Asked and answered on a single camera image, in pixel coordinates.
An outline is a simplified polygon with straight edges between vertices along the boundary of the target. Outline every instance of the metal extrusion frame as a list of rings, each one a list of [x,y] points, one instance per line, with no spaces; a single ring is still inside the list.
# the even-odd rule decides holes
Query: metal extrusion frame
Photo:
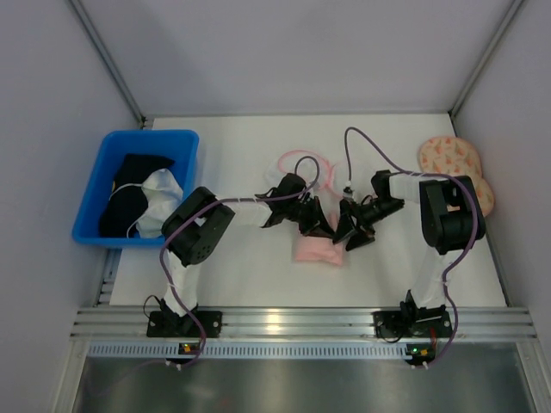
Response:
[[[403,339],[386,344],[375,336],[373,314],[381,308],[217,307],[220,338],[207,341],[209,359],[406,359]],[[456,341],[515,343],[537,411],[551,413],[550,377],[528,310],[516,307],[460,308]],[[71,331],[71,351],[53,411],[71,411],[86,357],[185,358],[182,345],[197,339],[145,336],[142,308],[99,305],[82,308]]]
[[[373,319],[381,308],[208,307],[205,310],[223,313],[220,342],[381,342],[375,335]],[[459,316],[457,342],[537,341],[532,319],[524,308],[460,308]],[[71,340],[163,340],[147,338],[146,330],[147,318],[139,306],[82,308],[73,325]],[[403,339],[405,343],[423,341],[426,339]]]

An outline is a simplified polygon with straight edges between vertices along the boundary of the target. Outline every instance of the pink patterned pad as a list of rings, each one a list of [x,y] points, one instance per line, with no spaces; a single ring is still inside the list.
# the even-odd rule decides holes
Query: pink patterned pad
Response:
[[[436,136],[427,140],[419,150],[419,164],[423,172],[470,176],[482,214],[487,216],[492,211],[495,198],[490,185],[482,177],[479,153],[466,140],[455,136]]]
[[[338,217],[336,213],[329,216],[329,224],[337,228]],[[343,265],[344,244],[333,245],[329,238],[303,237],[299,235],[296,244],[294,259],[297,262],[325,261],[331,264]]]

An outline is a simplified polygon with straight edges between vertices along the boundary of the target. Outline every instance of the mask ear loop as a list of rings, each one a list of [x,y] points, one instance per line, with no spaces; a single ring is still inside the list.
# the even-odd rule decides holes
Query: mask ear loop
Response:
[[[288,158],[288,157],[291,157],[293,155],[299,155],[299,154],[307,154],[307,155],[311,155],[313,157],[315,157],[316,159],[318,159],[321,163],[321,165],[323,165],[323,167],[325,168],[325,170],[327,171],[327,179],[325,179],[325,182],[323,182],[320,186],[319,186],[319,190],[322,190],[322,189],[325,189],[325,188],[329,188],[329,184],[330,184],[330,177],[331,177],[331,163],[325,159],[324,157],[322,157],[321,155],[319,155],[318,153],[314,152],[314,151],[309,151],[307,149],[295,149],[293,151],[289,151],[289,152],[285,152],[283,155],[281,155],[279,157],[279,159],[277,160],[277,168],[280,170],[280,172],[282,172],[284,175],[285,174],[288,174],[288,173],[293,173],[292,170],[285,170],[284,166],[283,166],[283,161]]]
[[[121,189],[128,188],[128,187],[141,187],[143,184],[141,183],[125,183],[124,185],[120,185],[115,191],[111,193],[109,196],[109,200],[113,198],[113,195],[115,195],[117,192],[119,192]]]

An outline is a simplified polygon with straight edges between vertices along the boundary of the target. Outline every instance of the purple cable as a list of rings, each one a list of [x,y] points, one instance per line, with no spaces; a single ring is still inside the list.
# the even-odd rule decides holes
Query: purple cable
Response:
[[[429,178],[445,178],[452,181],[455,185],[459,187],[459,189],[465,194],[465,197],[467,198],[467,201],[469,203],[469,206],[471,206],[471,212],[473,214],[473,230],[471,231],[471,237],[468,239],[467,246],[463,250],[463,252],[457,257],[455,261],[453,261],[451,264],[446,267],[446,269],[442,272],[442,282],[443,282],[443,291],[444,296],[446,297],[446,300],[449,301],[451,304],[451,308],[454,312],[454,328],[452,329],[452,333],[449,336],[448,342],[444,345],[443,349],[438,353],[438,355],[435,357],[435,359],[430,363],[430,365],[434,365],[437,360],[440,360],[449,350],[451,347],[452,342],[455,339],[455,336],[457,334],[457,330],[459,328],[459,313],[457,311],[457,306],[455,305],[454,300],[449,296],[449,290],[448,290],[448,274],[449,272],[457,267],[457,265],[465,258],[467,253],[473,248],[474,241],[476,241],[476,233],[479,229],[479,220],[478,215],[476,212],[476,203],[474,202],[473,196],[468,192],[465,185],[463,185],[457,178],[445,175],[445,174],[422,174],[420,172],[412,172],[410,170],[404,170],[403,168],[400,168],[396,163],[393,162],[392,159],[390,159],[385,152],[382,151],[382,149],[362,130],[358,129],[357,127],[350,126],[346,129],[344,132],[344,150],[346,152],[346,162],[348,163],[348,179],[349,181],[352,181],[352,163],[350,161],[350,153],[348,149],[348,132],[354,131],[359,133],[364,139],[366,139],[371,146],[374,147],[374,149],[379,152],[379,154],[387,161],[393,168],[395,168],[398,172],[402,174],[412,175],[412,176],[427,176]]]
[[[299,196],[305,194],[306,192],[308,192],[310,189],[312,189],[316,185],[316,183],[318,182],[318,179],[319,179],[319,174],[320,174],[319,162],[315,157],[303,157],[301,160],[299,160],[299,162],[302,161],[304,158],[310,158],[316,164],[317,172],[316,172],[316,177],[314,178],[314,180],[310,183],[310,185],[307,188],[305,188],[304,190],[300,191],[297,194],[291,194],[291,195],[285,195],[285,196],[278,196],[278,197],[275,197],[275,198],[270,198],[269,202],[277,202],[277,201],[280,201],[280,200],[291,200],[293,198],[296,198],[296,197],[299,197]],[[178,293],[176,292],[176,289],[173,287],[174,281],[172,279],[172,275],[170,275],[170,271],[169,271],[168,267],[166,266],[166,263],[164,262],[164,252],[166,251],[166,249],[168,248],[168,245],[172,242],[172,240],[175,237],[177,237],[184,229],[186,229],[188,227],[188,225],[190,225],[196,219],[200,218],[204,213],[206,213],[210,209],[212,209],[212,208],[214,208],[214,207],[216,207],[220,204],[227,204],[227,203],[231,203],[231,202],[266,202],[266,200],[262,199],[262,198],[225,198],[224,200],[217,200],[215,202],[212,202],[212,203],[208,204],[207,206],[205,206],[204,208],[202,208],[198,213],[194,214],[187,221],[185,221],[183,224],[181,224],[174,232],[172,232],[170,234],[170,236],[168,238],[166,238],[166,240],[164,241],[163,247],[161,247],[161,250],[159,252],[159,261],[161,261],[161,267],[163,268],[164,274],[166,275],[166,278],[169,282],[170,290],[172,291],[172,295],[174,296],[174,299],[183,308],[183,310],[186,311],[186,314],[189,316],[189,318],[191,318],[191,320],[195,323],[195,325],[197,325],[197,327],[199,328],[199,331],[201,332],[201,341],[200,341],[200,345],[199,345],[199,350],[195,352],[195,357],[189,363],[184,365],[186,367],[195,364],[199,360],[199,357],[201,356],[201,353],[203,352],[203,350],[205,348],[205,345],[207,343],[207,333],[205,332],[205,329],[202,326],[201,322],[197,319],[195,314],[193,312],[191,312],[188,309],[188,307],[182,302],[182,300],[180,299],[180,296],[178,296]]]

